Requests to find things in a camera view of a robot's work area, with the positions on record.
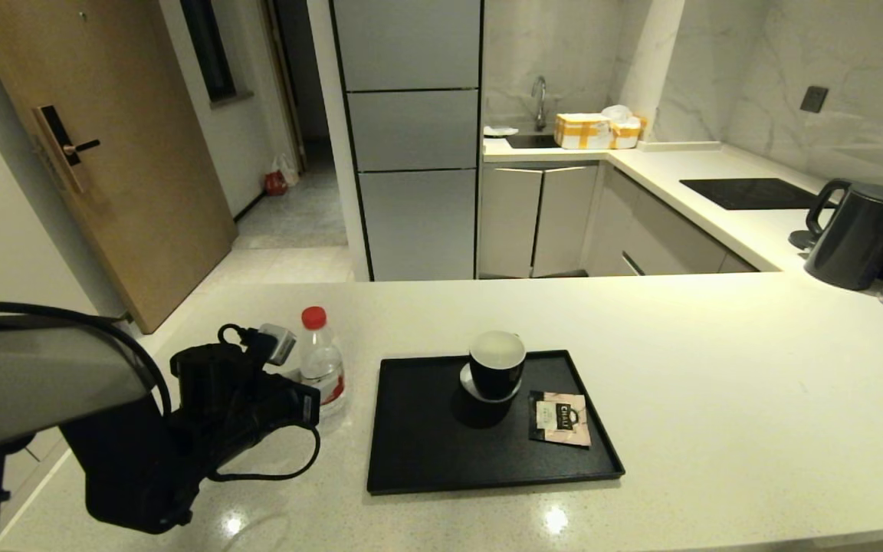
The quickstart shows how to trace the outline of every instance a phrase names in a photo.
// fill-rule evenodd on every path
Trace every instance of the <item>black cup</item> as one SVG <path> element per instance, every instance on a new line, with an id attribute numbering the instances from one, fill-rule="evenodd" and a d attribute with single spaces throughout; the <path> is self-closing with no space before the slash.
<path id="1" fill-rule="evenodd" d="M 476 390 L 491 401 L 509 397 L 523 377 L 526 356 L 527 350 L 515 334 L 491 331 L 477 337 L 469 349 L 469 370 Z"/>

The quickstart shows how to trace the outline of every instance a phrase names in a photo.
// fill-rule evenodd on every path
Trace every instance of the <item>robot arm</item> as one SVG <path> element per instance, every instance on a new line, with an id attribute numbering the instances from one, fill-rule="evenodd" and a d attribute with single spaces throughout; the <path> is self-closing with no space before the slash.
<path id="1" fill-rule="evenodd" d="M 0 317 L 0 500 L 4 455 L 52 426 L 84 468 L 91 516 L 150 534 L 189 522 L 203 478 L 294 478 L 318 455 L 318 390 L 263 370 L 287 359 L 294 346 L 287 330 L 229 324 L 221 343 L 176 353 L 171 371 L 182 401 L 171 411 L 154 361 L 107 321 L 35 305 L 0 304 L 0 312 L 27 314 Z M 225 342 L 225 329 L 235 329 L 241 345 Z M 285 426 L 305 427 L 316 438 L 304 468 L 289 475 L 218 473 Z"/>

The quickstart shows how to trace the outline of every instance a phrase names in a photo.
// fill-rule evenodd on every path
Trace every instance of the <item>marble wall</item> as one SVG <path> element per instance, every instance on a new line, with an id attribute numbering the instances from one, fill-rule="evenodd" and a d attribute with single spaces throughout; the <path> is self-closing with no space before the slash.
<path id="1" fill-rule="evenodd" d="M 620 0 L 487 0 L 483 122 L 532 133 L 533 82 L 547 79 L 549 133 L 557 113 L 607 106 Z"/>
<path id="2" fill-rule="evenodd" d="M 686 0 L 652 139 L 724 140 L 768 0 Z"/>
<path id="3" fill-rule="evenodd" d="M 676 42 L 684 0 L 621 0 L 621 27 L 609 104 L 624 104 L 648 120 L 652 140 L 656 107 Z"/>
<path id="4" fill-rule="evenodd" d="M 799 109 L 812 84 L 830 89 L 820 113 Z M 770 0 L 726 141 L 883 184 L 883 0 Z"/>

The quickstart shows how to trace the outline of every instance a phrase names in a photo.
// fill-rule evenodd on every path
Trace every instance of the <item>induction cooktop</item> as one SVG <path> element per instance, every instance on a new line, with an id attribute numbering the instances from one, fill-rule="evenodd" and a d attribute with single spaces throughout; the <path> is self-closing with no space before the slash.
<path id="1" fill-rule="evenodd" d="M 681 179 L 684 186 L 728 210 L 810 209 L 816 195 L 778 178 Z"/>

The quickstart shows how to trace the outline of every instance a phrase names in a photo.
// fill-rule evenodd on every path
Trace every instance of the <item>wall socket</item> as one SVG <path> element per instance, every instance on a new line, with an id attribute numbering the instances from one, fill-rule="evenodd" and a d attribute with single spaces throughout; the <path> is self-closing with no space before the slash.
<path id="1" fill-rule="evenodd" d="M 823 101 L 826 100 L 826 92 L 828 91 L 830 89 L 824 87 L 806 88 L 803 104 L 799 105 L 799 108 L 810 113 L 819 113 L 819 110 L 823 108 Z"/>

